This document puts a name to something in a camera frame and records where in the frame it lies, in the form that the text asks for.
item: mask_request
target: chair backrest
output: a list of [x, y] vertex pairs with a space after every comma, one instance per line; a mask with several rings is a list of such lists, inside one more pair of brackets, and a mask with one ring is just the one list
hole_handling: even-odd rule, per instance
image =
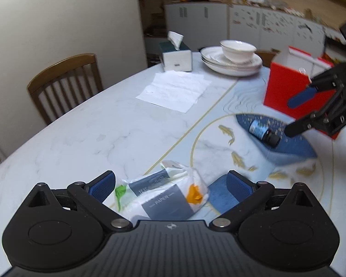
[[256, 51], [255, 54], [259, 55], [263, 61], [263, 66], [270, 67], [270, 63], [273, 60], [274, 56], [277, 55], [276, 52], [271, 51]]
[[49, 125], [103, 90], [96, 57], [80, 54], [64, 59], [39, 73], [27, 89]]

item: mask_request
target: black bottle cap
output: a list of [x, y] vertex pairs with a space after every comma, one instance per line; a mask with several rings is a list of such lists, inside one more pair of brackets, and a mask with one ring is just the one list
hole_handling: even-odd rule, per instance
[[281, 138], [272, 132], [269, 133], [269, 135], [266, 138], [266, 143], [270, 145], [272, 148], [275, 148], [278, 146]]

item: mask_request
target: white paper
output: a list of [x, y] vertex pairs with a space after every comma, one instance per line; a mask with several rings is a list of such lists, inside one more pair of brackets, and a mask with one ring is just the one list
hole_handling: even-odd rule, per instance
[[186, 113], [210, 83], [200, 74], [176, 71], [156, 73], [152, 83], [136, 98]]
[[178, 51], [181, 46], [183, 35], [175, 33], [173, 31], [168, 32], [168, 40], [173, 44], [174, 48]]

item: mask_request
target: plastic bag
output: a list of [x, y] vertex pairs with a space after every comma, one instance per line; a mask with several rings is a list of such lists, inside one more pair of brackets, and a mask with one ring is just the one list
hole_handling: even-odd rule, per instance
[[194, 168], [162, 161], [163, 170], [135, 180], [117, 180], [116, 209], [138, 220], [187, 220], [208, 200], [209, 189]]

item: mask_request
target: plate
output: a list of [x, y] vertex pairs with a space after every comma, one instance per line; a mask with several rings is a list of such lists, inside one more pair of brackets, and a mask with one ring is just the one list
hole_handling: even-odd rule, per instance
[[209, 63], [232, 67], [235, 69], [252, 69], [262, 65], [262, 59], [257, 54], [254, 54], [253, 58], [245, 63], [236, 64], [226, 58], [223, 54], [221, 47], [208, 47], [201, 50], [201, 56]]
[[233, 76], [233, 77], [247, 77], [256, 74], [260, 69], [261, 66], [252, 70], [233, 70], [233, 69], [228, 69], [223, 66], [217, 66], [215, 64], [212, 64], [210, 62], [207, 62], [205, 59], [203, 59], [203, 63], [206, 64], [208, 68], [211, 68], [213, 71], [216, 71], [218, 73], [221, 73], [223, 75], [227, 76]]

